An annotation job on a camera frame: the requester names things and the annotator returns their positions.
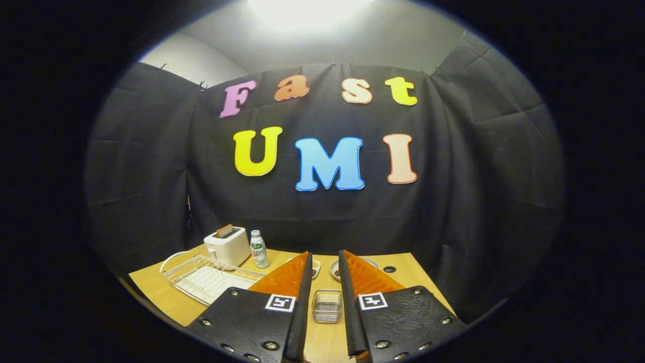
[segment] table surface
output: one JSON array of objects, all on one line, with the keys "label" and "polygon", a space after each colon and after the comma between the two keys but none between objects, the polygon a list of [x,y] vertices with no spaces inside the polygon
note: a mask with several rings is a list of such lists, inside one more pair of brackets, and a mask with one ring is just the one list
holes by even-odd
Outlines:
[{"label": "table surface", "polygon": [[[201,244],[191,251],[204,256],[208,256],[206,247]],[[269,273],[285,263],[287,259],[297,256],[299,253],[276,251],[267,249],[270,265],[267,268],[260,269],[253,263],[253,258],[249,257],[240,267],[262,273]],[[177,266],[188,261],[193,255],[183,254],[173,258],[172,266]],[[422,285],[432,292],[435,297],[444,304],[452,313],[454,310],[450,307],[444,296],[437,286],[430,280],[430,277],[423,271],[417,260],[411,253],[401,254],[384,254],[379,256],[363,256],[376,261],[381,268],[385,266],[394,266],[396,271],[389,273],[394,280],[405,287]],[[316,278],[312,280],[312,290],[310,293],[309,307],[312,306],[314,292],[318,289],[338,289],[341,290],[340,281],[334,279],[330,273],[332,262],[338,259],[338,256],[329,256],[315,254],[314,260],[321,262],[321,269]],[[157,306],[163,313],[180,323],[182,326],[189,325],[205,309],[206,306],[196,300],[186,296],[179,290],[172,287],[166,280],[159,268],[162,262],[146,267],[144,269],[130,273],[130,278],[134,281],[146,297]],[[345,333],[344,313],[341,320],[336,324],[320,324],[313,321],[311,312],[308,314],[307,336],[304,345],[304,357],[311,363],[324,362],[347,362],[347,339]]]}]

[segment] small wire basket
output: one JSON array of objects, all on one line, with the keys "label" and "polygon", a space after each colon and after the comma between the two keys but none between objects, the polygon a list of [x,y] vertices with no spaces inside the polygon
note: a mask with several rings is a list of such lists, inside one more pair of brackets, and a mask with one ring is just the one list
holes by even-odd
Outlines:
[{"label": "small wire basket", "polygon": [[342,293],[340,290],[316,290],[312,302],[313,319],[318,323],[338,323],[341,319]]},{"label": "small wire basket", "polygon": [[229,287],[248,289],[266,276],[264,273],[225,264],[200,254],[195,254],[190,260],[172,269],[164,270],[172,258],[187,253],[195,254],[192,251],[175,253],[161,264],[159,272],[182,293],[206,306],[210,306]]}]

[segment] blue letter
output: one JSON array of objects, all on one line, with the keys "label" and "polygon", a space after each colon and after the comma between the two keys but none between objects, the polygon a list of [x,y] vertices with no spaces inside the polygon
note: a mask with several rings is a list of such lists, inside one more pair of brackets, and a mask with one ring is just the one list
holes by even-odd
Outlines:
[{"label": "blue letter", "polygon": [[362,140],[359,138],[342,138],[338,141],[336,149],[330,158],[320,141],[315,138],[300,139],[295,142],[295,147],[300,150],[300,181],[295,188],[301,192],[310,192],[318,189],[318,183],[313,180],[313,171],[316,170],[318,179],[325,189],[332,186],[336,172],[341,176],[336,182],[336,187],[342,191],[362,189],[365,182],[361,179],[359,167],[359,149]]}]

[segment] ceiling light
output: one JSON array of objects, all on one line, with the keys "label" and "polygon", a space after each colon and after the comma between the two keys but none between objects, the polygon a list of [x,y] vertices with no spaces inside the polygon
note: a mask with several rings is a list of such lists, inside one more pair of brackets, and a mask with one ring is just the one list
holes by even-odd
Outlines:
[{"label": "ceiling light", "polygon": [[322,30],[356,16],[370,0],[249,0],[266,25],[281,32]]}]

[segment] ceiling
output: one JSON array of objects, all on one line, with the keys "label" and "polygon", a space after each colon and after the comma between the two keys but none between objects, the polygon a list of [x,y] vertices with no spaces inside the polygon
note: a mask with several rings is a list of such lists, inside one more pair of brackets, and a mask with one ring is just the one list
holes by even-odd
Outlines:
[{"label": "ceiling", "polygon": [[[464,33],[461,24],[437,10],[405,0],[364,0],[343,20],[327,22],[331,18],[324,17],[323,28],[305,26],[321,20],[314,18],[321,10],[348,13],[343,3],[351,2],[309,14],[289,14],[285,8],[285,15],[267,20],[249,0],[233,1],[182,32],[208,43],[249,74],[332,61],[432,73]],[[300,23],[290,21],[297,16]]]}]

